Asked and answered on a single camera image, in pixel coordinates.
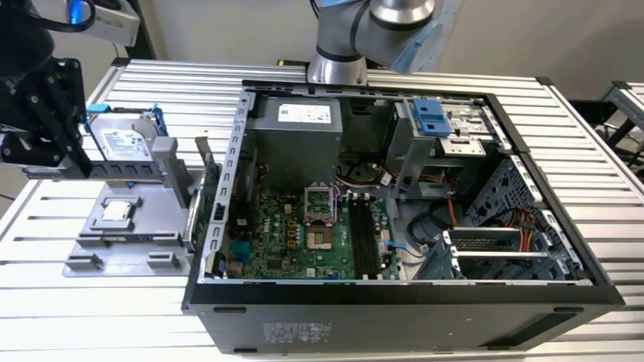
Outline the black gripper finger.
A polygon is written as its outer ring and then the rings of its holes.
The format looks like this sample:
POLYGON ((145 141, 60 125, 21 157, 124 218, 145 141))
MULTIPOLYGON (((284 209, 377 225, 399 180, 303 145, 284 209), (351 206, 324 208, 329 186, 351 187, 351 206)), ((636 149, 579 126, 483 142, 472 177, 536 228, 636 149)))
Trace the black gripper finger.
POLYGON ((68 135, 60 130, 1 127, 1 163, 59 168, 67 156, 68 135))
POLYGON ((92 162, 83 149, 79 126, 85 120, 80 61, 52 57, 29 75, 27 100, 55 163, 68 161, 69 176, 87 178, 92 162))

